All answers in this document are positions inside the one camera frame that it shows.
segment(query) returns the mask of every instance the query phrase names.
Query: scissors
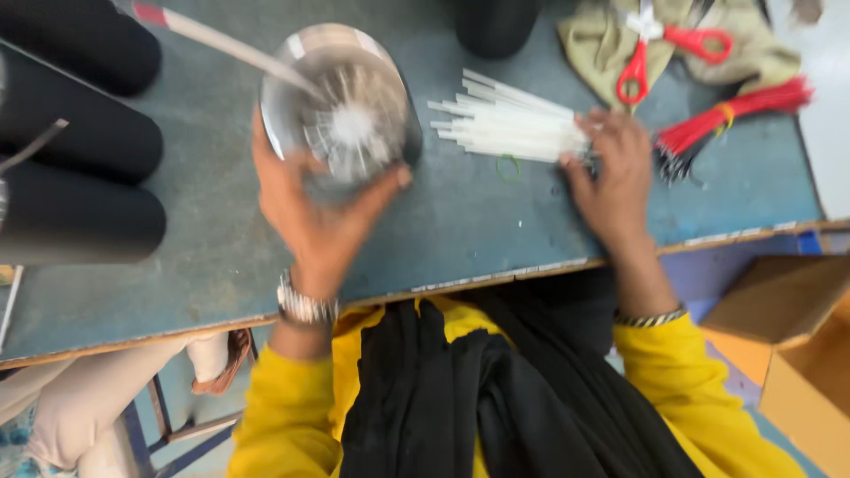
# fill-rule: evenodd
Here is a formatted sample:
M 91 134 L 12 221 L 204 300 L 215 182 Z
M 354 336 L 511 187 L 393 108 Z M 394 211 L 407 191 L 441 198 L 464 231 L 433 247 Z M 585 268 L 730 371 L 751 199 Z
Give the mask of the scissors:
M 640 0 L 638 14 L 626 12 L 612 3 L 617 16 L 620 17 L 620 22 L 626 28 L 634 30 L 640 35 L 635 47 L 635 54 L 617 81 L 617 98 L 627 105 L 636 105 L 649 94 L 649 86 L 646 80 L 646 49 L 649 40 L 663 38 L 709 63 L 723 63 L 729 57 L 734 43 L 731 35 L 717 28 L 688 30 L 664 25 L 655 19 L 655 8 L 652 2 L 653 0 Z M 717 43 L 722 49 L 707 48 L 706 42 L 709 44 Z M 627 83 L 637 84 L 636 94 L 629 95 L 624 91 Z

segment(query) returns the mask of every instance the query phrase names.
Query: yellow sleeve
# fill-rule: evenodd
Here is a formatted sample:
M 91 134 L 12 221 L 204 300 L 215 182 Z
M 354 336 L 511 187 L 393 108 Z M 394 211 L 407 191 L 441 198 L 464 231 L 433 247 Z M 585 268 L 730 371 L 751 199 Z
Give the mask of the yellow sleeve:
M 331 436 L 333 362 L 298 362 L 263 349 L 245 414 L 233 432 L 228 477 L 330 476 L 342 459 Z
M 761 437 L 741 399 L 723 388 L 728 370 L 706 355 L 702 332 L 689 316 L 658 327 L 615 326 L 614 337 L 626 378 L 671 425 L 706 477 L 806 476 Z

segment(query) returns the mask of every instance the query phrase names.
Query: hand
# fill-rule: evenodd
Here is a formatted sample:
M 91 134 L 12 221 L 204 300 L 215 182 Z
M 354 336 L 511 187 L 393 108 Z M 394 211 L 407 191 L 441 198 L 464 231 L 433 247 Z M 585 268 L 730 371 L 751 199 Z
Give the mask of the hand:
M 333 298 L 381 212 L 412 181 L 411 171 L 398 166 L 368 185 L 348 206 L 321 208 L 304 191 L 302 176 L 307 171 L 326 172 L 326 166 L 307 151 L 287 152 L 281 161 L 269 146 L 258 111 L 253 129 L 260 210 L 295 257 L 292 285 L 313 299 Z
M 646 129 L 621 111 L 598 108 L 591 109 L 588 118 L 576 115 L 575 122 L 593 138 L 602 161 L 594 183 L 579 161 L 561 156 L 581 216 L 612 257 L 635 246 L 654 248 L 646 225 L 652 186 L 652 145 Z

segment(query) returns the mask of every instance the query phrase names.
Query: beige cloth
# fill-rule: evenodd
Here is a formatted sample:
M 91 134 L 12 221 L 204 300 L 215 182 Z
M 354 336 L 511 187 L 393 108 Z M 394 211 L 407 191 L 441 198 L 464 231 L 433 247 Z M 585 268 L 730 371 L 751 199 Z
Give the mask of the beige cloth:
M 26 450 L 72 469 L 95 444 L 110 439 L 124 408 L 183 348 L 199 380 L 215 379 L 227 366 L 227 337 L 206 333 L 24 368 L 0 382 L 0 423 L 38 399 Z
M 612 0 L 625 10 L 638 11 L 639 0 Z M 664 24 L 696 27 L 702 2 L 692 0 L 654 0 L 654 14 Z M 558 25 L 564 52 L 573 69 L 593 88 L 599 97 L 615 109 L 633 111 L 617 98 L 616 84 L 638 42 L 635 31 L 623 27 L 616 13 L 604 0 L 585 0 L 574 16 Z M 717 0 L 699 27 L 723 28 L 735 40 L 729 58 L 720 65 L 710 65 L 685 53 L 686 63 L 694 77 L 709 84 L 736 83 L 751 78 L 741 93 L 781 84 L 800 70 L 800 56 L 784 47 L 770 31 L 761 11 L 751 0 Z M 652 85 L 677 52 L 664 40 L 649 42 L 647 49 L 647 82 Z

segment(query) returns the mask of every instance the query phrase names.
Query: black cylinder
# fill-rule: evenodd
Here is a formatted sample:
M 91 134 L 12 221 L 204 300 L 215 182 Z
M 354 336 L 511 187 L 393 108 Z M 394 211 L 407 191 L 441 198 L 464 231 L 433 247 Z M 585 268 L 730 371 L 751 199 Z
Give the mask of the black cylinder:
M 458 0 L 457 39 L 472 53 L 506 58 L 525 45 L 542 0 Z
M 0 0 L 0 37 L 117 95 L 156 79 L 159 42 L 111 0 Z
M 2 182 L 2 264 L 132 263 L 165 234 L 165 210 L 139 188 L 30 162 Z
M 153 120 L 0 45 L 0 153 L 28 145 L 58 118 L 68 126 L 36 161 L 134 185 L 162 157 L 162 133 Z

